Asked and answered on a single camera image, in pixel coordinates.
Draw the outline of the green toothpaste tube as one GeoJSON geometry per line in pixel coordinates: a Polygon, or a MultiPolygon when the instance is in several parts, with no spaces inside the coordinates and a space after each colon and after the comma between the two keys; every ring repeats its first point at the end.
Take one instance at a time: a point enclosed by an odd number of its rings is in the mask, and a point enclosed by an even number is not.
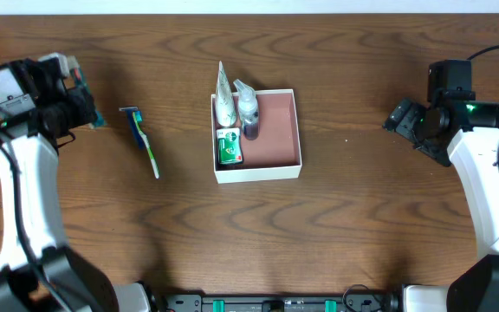
{"type": "Polygon", "coordinates": [[[103,119],[101,113],[97,110],[94,104],[94,97],[91,90],[87,84],[85,76],[81,70],[81,66],[77,61],[76,57],[70,55],[67,57],[67,63],[69,68],[69,73],[74,80],[75,86],[81,90],[82,96],[84,98],[83,107],[86,110],[87,123],[92,128],[103,127],[106,122],[103,119]]]}

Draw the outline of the white cosmetic tube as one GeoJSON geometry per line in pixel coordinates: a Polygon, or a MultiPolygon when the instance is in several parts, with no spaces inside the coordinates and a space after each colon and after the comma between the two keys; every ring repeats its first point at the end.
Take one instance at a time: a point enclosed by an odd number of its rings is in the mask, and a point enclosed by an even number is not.
{"type": "Polygon", "coordinates": [[[237,122],[237,112],[232,96],[230,82],[222,62],[218,63],[215,116],[221,127],[232,127],[237,122]]]}

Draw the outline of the green soap packet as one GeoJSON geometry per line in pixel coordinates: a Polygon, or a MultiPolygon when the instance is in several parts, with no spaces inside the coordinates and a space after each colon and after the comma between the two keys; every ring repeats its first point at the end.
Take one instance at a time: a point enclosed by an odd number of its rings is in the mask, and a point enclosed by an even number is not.
{"type": "Polygon", "coordinates": [[[220,165],[234,165],[243,162],[238,127],[221,128],[216,131],[217,156],[220,165]]]}

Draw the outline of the clear spray bottle dark liquid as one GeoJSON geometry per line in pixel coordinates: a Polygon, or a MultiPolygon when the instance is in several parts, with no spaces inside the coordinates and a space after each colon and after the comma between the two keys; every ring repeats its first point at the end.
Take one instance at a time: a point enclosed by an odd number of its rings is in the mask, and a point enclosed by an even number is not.
{"type": "Polygon", "coordinates": [[[239,79],[236,79],[233,84],[238,93],[237,108],[243,135],[247,140],[255,140],[259,134],[259,106],[256,91],[239,79]]]}

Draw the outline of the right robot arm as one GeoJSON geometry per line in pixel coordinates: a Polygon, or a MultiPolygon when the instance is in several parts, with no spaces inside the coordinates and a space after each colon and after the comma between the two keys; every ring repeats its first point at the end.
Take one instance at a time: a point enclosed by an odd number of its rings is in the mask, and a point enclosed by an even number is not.
{"type": "Polygon", "coordinates": [[[476,235],[476,264],[448,286],[405,286],[401,310],[499,311],[499,104],[403,99],[383,127],[456,169],[476,235]]]}

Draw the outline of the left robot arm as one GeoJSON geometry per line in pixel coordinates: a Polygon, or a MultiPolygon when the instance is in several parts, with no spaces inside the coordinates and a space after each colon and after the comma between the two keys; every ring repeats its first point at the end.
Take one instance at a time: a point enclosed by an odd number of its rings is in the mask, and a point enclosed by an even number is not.
{"type": "Polygon", "coordinates": [[[141,282],[115,285],[74,251],[57,191],[59,151],[103,119],[72,55],[0,65],[0,311],[153,311],[141,282]]]}

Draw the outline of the blue disposable razor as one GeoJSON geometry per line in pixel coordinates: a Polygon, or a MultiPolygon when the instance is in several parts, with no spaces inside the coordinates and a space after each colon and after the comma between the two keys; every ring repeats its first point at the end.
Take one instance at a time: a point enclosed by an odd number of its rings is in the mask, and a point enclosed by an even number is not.
{"type": "Polygon", "coordinates": [[[143,120],[140,110],[137,107],[120,107],[120,112],[123,112],[129,122],[129,127],[133,133],[139,149],[144,149],[146,144],[142,138],[142,131],[140,130],[139,124],[143,120]]]}

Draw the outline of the green white toothbrush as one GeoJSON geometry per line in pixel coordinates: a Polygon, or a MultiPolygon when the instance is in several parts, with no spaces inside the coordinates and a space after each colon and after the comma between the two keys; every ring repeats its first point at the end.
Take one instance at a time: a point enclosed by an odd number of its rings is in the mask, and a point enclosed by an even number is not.
{"type": "Polygon", "coordinates": [[[146,148],[149,160],[150,160],[151,165],[152,165],[154,177],[155,177],[155,179],[159,179],[159,168],[158,168],[157,161],[153,155],[151,145],[149,143],[149,139],[147,138],[146,134],[143,132],[143,130],[141,129],[141,126],[140,126],[140,123],[143,121],[143,119],[142,119],[141,112],[139,110],[136,110],[133,112],[133,119],[134,119],[134,124],[136,126],[138,135],[142,139],[142,142],[146,148]]]}

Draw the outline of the white cardboard box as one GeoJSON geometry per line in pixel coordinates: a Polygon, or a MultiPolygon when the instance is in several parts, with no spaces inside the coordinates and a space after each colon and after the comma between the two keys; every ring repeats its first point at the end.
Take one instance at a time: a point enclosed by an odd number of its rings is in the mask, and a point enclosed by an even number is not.
{"type": "Polygon", "coordinates": [[[211,115],[213,171],[219,184],[296,179],[302,168],[301,140],[292,89],[258,90],[259,134],[242,137],[240,164],[219,163],[216,115],[211,115]]]}

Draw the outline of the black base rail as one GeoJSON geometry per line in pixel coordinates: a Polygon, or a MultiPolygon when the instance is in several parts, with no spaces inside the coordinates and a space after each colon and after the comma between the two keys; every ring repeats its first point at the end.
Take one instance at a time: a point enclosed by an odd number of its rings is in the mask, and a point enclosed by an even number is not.
{"type": "Polygon", "coordinates": [[[350,290],[337,296],[208,296],[163,295],[157,311],[165,312],[397,312],[402,311],[393,293],[350,290]]]}

